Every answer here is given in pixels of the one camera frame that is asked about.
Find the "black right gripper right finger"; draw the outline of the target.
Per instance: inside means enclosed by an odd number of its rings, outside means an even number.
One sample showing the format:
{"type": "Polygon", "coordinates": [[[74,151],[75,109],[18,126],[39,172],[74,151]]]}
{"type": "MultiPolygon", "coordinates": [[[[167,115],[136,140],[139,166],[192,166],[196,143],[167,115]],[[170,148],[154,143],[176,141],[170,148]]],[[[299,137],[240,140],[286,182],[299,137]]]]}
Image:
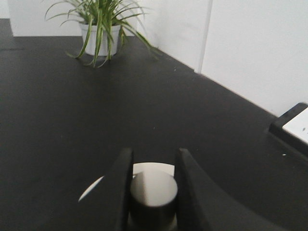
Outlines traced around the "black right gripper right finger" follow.
{"type": "Polygon", "coordinates": [[[175,155],[178,184],[177,226],[180,231],[281,231],[224,192],[187,149],[175,155]]]}

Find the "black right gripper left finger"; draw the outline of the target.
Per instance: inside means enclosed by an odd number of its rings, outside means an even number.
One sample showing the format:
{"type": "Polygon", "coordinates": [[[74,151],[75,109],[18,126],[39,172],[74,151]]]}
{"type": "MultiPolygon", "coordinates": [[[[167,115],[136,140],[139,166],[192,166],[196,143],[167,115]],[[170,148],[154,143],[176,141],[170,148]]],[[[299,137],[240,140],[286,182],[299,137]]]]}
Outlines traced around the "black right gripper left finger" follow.
{"type": "Polygon", "coordinates": [[[124,148],[105,176],[78,202],[73,231],[124,231],[127,227],[133,150],[124,148]]]}

